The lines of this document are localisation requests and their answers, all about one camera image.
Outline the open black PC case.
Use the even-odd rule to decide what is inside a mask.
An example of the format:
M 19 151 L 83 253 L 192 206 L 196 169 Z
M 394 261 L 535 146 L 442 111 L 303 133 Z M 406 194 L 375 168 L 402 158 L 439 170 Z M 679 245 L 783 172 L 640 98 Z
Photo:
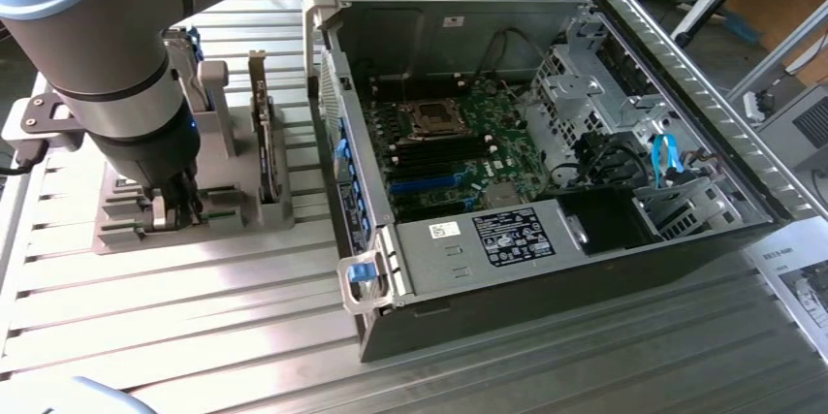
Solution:
M 360 358 L 386 359 L 668 284 L 800 219 L 828 219 L 798 177 L 635 0 L 303 0 L 306 74 L 340 259 L 383 256 L 394 303 L 354 315 Z M 591 49 L 659 104 L 634 129 L 586 132 L 548 166 L 586 258 L 420 301 L 402 271 L 362 98 L 371 79 L 496 77 L 527 87 L 556 45 Z

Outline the black RAM slot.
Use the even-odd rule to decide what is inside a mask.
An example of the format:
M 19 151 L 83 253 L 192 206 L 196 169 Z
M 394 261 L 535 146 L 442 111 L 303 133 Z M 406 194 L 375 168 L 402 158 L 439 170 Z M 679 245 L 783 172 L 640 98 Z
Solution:
M 479 136 L 462 136 L 462 137 L 451 137 L 451 138 L 438 138 L 438 139 L 424 139 L 415 140 L 410 138 L 402 138 L 399 141 L 391 143 L 388 147 L 392 150 L 403 151 L 410 147 L 422 146 L 422 147 L 442 147 L 442 146 L 476 146 L 480 144 L 486 144 L 484 139 Z
M 466 161 L 487 159 L 490 154 L 483 152 L 435 152 L 400 153 L 391 156 L 391 162 L 399 168 L 419 167 L 435 164 L 455 164 Z
M 450 151 L 450 152 L 480 152 L 480 151 L 487 151 L 487 144 L 480 144 L 476 146 L 442 146 L 442 147 L 422 147 L 422 146 L 415 146 L 415 147 L 410 147 L 408 149 L 403 150 L 403 151 L 396 151 L 391 149 L 391 152 L 395 154 L 400 154 L 400 153 L 432 153 L 432 152 L 442 152 L 442 151 Z
M 427 161 L 463 161 L 471 159 L 486 158 L 488 156 L 488 148 L 483 147 L 462 147 L 462 148 L 430 148 L 422 147 L 419 150 L 395 152 L 391 155 L 392 160 L 398 164 L 404 163 L 426 163 Z

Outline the graphics card with metal bracket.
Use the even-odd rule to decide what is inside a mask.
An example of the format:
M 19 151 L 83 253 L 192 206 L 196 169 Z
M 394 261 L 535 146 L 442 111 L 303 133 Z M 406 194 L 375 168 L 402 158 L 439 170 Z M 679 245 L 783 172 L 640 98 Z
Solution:
M 251 81 L 251 119 L 256 135 L 259 151 L 260 194 L 264 205 L 278 204 L 282 200 L 282 185 L 279 182 L 280 169 L 278 165 L 276 118 L 272 100 L 268 94 L 264 50 L 252 50 L 248 53 L 248 74 Z

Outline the CPU socket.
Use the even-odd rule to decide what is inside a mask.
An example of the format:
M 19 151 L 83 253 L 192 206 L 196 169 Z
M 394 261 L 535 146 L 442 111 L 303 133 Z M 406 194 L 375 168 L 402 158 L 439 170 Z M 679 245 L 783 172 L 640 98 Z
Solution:
M 408 138 L 427 141 L 467 134 L 467 125 L 454 99 L 411 101 L 404 105 L 412 131 Z

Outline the white power strip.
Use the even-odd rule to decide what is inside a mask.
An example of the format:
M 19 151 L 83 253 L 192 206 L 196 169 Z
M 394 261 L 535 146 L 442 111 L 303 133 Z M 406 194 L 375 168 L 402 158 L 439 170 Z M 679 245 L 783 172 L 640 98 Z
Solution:
M 747 117 L 758 123 L 763 123 L 775 113 L 775 97 L 768 90 L 747 92 L 743 105 Z

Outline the printed paper sheet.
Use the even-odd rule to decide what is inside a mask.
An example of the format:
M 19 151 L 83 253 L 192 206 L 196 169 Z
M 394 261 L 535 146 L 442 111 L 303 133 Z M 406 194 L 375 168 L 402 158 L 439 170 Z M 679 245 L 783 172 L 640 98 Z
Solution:
M 792 237 L 772 236 L 746 253 L 828 363 L 828 253 Z

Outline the grey parts rack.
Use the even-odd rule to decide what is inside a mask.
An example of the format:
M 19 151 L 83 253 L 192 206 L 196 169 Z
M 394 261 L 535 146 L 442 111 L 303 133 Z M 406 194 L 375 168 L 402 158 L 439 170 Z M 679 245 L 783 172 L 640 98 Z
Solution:
M 92 239 L 92 250 L 98 254 L 284 230 L 295 224 L 283 111 L 270 96 L 276 118 L 274 135 L 283 191 L 280 202 L 264 205 L 259 198 L 259 151 L 252 128 L 251 98 L 243 107 L 228 105 L 224 88 L 230 83 L 230 72 L 226 62 L 203 58 L 198 77 L 212 102 L 211 111 L 194 112 L 200 134 L 196 183 L 203 211 L 235 209 L 239 215 L 194 225 L 192 220 L 187 220 L 182 214 L 178 230 L 154 233 L 150 227 L 151 198 L 132 179 L 106 166 Z

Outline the silver perforated disk bay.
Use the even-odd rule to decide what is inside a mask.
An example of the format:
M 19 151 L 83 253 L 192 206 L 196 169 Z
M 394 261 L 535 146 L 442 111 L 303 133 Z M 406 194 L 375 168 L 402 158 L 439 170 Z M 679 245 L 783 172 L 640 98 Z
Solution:
M 656 93 L 627 91 L 595 52 L 579 45 L 551 48 L 532 90 L 528 132 L 551 167 L 576 160 L 572 146 L 583 133 L 632 130 L 660 102 Z

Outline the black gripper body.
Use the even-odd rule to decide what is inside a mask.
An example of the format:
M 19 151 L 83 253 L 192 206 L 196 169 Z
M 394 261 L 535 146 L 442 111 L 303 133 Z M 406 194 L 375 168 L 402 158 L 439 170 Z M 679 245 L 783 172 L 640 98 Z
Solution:
M 174 128 L 135 141 L 90 134 L 116 172 L 144 187 L 160 187 L 178 176 L 196 175 L 198 130 Z

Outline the green motherboard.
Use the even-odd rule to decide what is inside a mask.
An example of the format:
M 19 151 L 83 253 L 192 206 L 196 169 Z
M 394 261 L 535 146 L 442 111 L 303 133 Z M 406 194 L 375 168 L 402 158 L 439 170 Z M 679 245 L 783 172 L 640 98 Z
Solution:
M 527 87 L 511 86 L 496 77 L 446 80 L 374 78 L 362 98 L 380 179 L 398 222 L 470 213 L 532 201 L 550 179 L 544 154 L 528 133 L 520 110 Z M 484 139 L 490 157 L 455 164 L 399 168 L 388 145 L 407 138 L 412 126 L 404 113 L 411 101 L 454 99 L 467 125 L 464 136 Z M 391 194 L 392 181 L 454 175 L 458 186 Z

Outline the silver disk with blue frame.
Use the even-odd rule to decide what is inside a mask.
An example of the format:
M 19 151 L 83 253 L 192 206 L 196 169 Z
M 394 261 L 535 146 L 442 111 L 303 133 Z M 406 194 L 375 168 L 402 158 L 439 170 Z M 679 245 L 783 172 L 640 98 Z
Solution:
M 171 27 L 162 33 L 163 42 L 178 73 L 180 86 L 194 112 L 212 110 L 208 93 L 198 77 L 198 66 L 203 61 L 200 35 L 195 27 Z

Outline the grey blue robot joint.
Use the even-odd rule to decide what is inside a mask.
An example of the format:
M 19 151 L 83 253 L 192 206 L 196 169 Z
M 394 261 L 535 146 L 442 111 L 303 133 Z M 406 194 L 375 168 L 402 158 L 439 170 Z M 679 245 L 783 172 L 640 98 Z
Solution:
M 126 392 L 83 377 L 0 383 L 0 414 L 159 414 Z

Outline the grey power supply with label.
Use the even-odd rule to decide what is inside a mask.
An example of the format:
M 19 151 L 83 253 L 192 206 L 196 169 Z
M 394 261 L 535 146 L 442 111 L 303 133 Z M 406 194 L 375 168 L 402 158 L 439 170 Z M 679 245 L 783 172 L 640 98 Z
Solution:
M 420 300 L 563 270 L 586 258 L 555 200 L 398 226 L 402 271 Z

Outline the grey computer tower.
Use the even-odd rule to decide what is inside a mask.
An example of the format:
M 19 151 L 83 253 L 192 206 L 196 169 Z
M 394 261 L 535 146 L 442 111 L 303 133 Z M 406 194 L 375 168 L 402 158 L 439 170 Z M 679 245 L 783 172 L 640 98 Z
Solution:
M 779 160 L 828 205 L 828 83 L 804 90 L 759 134 Z

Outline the blue expansion slot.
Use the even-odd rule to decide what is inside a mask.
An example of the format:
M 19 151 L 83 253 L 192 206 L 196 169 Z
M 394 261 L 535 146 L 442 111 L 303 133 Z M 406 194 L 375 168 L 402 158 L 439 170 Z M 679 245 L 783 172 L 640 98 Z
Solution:
M 391 194 L 406 194 L 432 189 L 454 188 L 458 186 L 458 179 L 454 175 L 424 177 L 411 180 L 396 180 L 390 183 L 388 191 Z

